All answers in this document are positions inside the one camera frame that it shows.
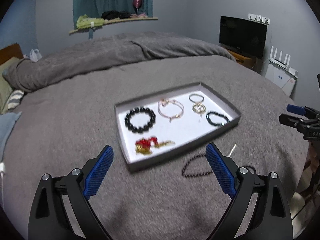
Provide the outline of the black clothing on shelf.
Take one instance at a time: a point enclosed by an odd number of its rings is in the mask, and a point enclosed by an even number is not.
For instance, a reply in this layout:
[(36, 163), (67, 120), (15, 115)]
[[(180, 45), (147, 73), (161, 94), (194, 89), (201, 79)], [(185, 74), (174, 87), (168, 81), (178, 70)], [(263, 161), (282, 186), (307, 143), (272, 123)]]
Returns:
[(101, 15), (101, 18), (108, 21), (114, 20), (116, 18), (122, 20), (122, 19), (131, 18), (131, 13), (128, 11), (110, 10), (110, 11), (103, 12)]

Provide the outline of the wooden desk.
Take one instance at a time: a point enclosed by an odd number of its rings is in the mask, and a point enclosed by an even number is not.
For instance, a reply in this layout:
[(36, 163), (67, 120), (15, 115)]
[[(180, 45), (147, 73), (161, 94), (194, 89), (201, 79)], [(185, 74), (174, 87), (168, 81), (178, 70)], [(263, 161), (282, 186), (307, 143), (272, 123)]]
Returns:
[(255, 57), (247, 57), (244, 55), (241, 55), (239, 53), (236, 53), (228, 48), (226, 48), (226, 50), (236, 59), (236, 62), (246, 68), (250, 68), (252, 69), (256, 62), (257, 59)]

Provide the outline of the white box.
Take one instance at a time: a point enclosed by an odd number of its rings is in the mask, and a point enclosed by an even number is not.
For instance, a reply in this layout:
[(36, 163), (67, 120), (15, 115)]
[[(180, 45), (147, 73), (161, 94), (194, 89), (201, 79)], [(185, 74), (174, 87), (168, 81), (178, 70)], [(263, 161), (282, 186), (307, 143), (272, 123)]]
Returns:
[(265, 78), (281, 88), (287, 96), (291, 96), (297, 78), (290, 72), (272, 63), (268, 64)]

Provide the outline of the white router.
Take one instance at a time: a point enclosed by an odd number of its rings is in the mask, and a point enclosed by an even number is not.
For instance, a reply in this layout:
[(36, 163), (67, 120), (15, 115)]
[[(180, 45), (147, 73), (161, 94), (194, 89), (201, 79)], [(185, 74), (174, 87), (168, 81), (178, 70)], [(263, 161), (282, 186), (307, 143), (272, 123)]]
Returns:
[(296, 79), (298, 78), (299, 72), (289, 66), (291, 60), (291, 55), (284, 54), (283, 51), (278, 51), (278, 48), (271, 46), (269, 61), (276, 66), (283, 68), (289, 74), (293, 75)]

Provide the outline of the light blue cloth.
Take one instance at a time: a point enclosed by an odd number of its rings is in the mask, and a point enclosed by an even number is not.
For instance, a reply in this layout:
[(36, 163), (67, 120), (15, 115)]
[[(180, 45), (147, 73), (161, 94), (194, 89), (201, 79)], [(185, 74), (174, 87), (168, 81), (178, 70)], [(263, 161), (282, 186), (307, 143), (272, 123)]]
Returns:
[(4, 150), (5, 150), (5, 145), (7, 143), (7, 140), (16, 124), (16, 121), (19, 119), (21, 116), (21, 112), (19, 113), (6, 113), (2, 114), (0, 117), (0, 143), (1, 143), (1, 148), (0, 148), (0, 159), (1, 161), (3, 160), (4, 156)]

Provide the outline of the grey duvet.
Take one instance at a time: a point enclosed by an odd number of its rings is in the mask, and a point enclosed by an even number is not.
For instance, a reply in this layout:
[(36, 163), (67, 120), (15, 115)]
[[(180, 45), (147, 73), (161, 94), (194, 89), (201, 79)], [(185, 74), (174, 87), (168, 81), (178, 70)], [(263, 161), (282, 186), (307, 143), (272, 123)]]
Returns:
[(75, 44), (37, 62), (23, 58), (5, 68), (2, 76), (26, 93), (74, 76), (126, 64), (190, 56), (235, 58), (221, 46), (175, 33), (123, 33)]

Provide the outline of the white plastic bag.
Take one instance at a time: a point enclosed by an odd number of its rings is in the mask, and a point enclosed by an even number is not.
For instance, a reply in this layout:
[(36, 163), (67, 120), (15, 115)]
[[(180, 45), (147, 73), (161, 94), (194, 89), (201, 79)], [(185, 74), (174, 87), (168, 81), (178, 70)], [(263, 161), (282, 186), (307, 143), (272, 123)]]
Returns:
[(31, 59), (34, 62), (37, 62), (40, 59), (42, 59), (42, 55), (38, 49), (32, 49), (29, 54), (29, 59)]

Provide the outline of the wooden headboard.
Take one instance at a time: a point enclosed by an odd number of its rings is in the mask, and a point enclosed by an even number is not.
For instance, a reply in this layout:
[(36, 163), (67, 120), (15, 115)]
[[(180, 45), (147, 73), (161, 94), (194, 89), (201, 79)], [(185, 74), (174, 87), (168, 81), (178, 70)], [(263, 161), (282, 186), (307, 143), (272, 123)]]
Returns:
[(12, 57), (15, 57), (19, 60), (23, 58), (22, 50), (18, 43), (9, 45), (0, 50), (0, 64), (6, 63)]

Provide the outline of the pink wine glass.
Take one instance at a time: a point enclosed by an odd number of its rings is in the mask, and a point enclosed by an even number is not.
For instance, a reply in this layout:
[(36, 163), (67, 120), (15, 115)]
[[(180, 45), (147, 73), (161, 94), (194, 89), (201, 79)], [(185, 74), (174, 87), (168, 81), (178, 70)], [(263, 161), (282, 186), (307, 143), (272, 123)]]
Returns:
[(133, 0), (132, 1), (132, 5), (133, 5), (133, 8), (135, 10), (136, 15), (138, 15), (139, 14), (139, 9), (143, 5), (143, 0)]

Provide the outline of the white wall hook rack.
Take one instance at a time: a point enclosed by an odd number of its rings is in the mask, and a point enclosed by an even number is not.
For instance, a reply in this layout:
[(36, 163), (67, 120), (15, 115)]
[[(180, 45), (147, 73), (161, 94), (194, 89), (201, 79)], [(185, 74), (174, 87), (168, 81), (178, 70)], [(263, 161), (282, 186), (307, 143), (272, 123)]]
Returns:
[(270, 25), (270, 19), (261, 15), (248, 14), (248, 19), (253, 22)]

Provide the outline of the green cloth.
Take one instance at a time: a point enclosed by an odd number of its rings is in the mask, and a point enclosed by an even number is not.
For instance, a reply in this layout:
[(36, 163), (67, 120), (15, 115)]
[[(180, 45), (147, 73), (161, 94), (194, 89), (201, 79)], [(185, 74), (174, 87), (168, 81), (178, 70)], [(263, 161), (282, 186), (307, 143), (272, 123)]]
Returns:
[(104, 25), (103, 18), (90, 18), (88, 15), (81, 15), (76, 22), (77, 29), (88, 29)]

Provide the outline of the striped pillow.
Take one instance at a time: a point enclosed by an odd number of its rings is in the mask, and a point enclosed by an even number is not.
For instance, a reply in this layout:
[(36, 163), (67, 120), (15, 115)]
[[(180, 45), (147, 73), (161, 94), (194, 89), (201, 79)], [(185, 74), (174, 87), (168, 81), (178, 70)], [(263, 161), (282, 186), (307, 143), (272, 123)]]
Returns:
[(24, 91), (22, 90), (13, 91), (7, 101), (7, 110), (10, 111), (15, 109), (21, 103), (21, 100), (23, 97), (24, 97)]

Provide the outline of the olive green pillow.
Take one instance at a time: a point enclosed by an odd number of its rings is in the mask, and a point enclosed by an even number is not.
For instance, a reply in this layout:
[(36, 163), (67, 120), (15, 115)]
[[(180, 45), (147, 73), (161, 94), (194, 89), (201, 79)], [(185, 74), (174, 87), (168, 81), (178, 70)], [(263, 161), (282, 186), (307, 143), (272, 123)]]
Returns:
[(6, 63), (1, 64), (1, 114), (8, 112), (7, 101), (13, 91), (15, 91), (4, 78), (4, 73), (12, 64), (19, 62), (19, 59), (12, 57)]

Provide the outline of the grey jewelry tray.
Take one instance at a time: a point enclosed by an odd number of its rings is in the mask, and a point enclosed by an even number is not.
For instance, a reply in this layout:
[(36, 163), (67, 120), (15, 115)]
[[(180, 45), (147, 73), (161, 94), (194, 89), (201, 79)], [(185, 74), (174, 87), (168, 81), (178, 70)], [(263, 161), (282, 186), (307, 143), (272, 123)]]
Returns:
[[(151, 109), (155, 123), (146, 132), (133, 133), (125, 118), (137, 107)], [(157, 165), (213, 140), (235, 127), (241, 112), (217, 91), (202, 82), (190, 83), (139, 96), (115, 105), (119, 143), (130, 171)], [(168, 142), (149, 154), (136, 152), (140, 139), (156, 137)]]

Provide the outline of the black monitor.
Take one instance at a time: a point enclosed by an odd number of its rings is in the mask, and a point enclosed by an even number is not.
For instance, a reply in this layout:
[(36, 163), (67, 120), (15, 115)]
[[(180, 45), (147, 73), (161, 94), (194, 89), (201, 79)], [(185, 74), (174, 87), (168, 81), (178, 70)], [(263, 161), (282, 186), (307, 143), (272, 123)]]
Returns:
[(263, 58), (267, 26), (241, 18), (221, 16), (219, 43), (238, 52)]

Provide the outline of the wooden window shelf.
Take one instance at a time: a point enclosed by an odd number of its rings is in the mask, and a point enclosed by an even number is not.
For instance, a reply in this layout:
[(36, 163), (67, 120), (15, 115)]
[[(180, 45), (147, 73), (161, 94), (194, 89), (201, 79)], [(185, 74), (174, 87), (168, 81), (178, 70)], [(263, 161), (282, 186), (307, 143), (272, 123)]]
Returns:
[(82, 30), (100, 28), (105, 25), (112, 25), (112, 24), (118, 24), (118, 23), (124, 23), (124, 22), (157, 21), (157, 20), (158, 20), (157, 17), (126, 18), (126, 19), (121, 19), (121, 20), (113, 19), (113, 20), (109, 20), (109, 21), (105, 20), (103, 25), (101, 25), (101, 26), (95, 26), (93, 23), (91, 23), (88, 28), (74, 29), (74, 30), (69, 31), (69, 35), (72, 35), (74, 33), (82, 31)]

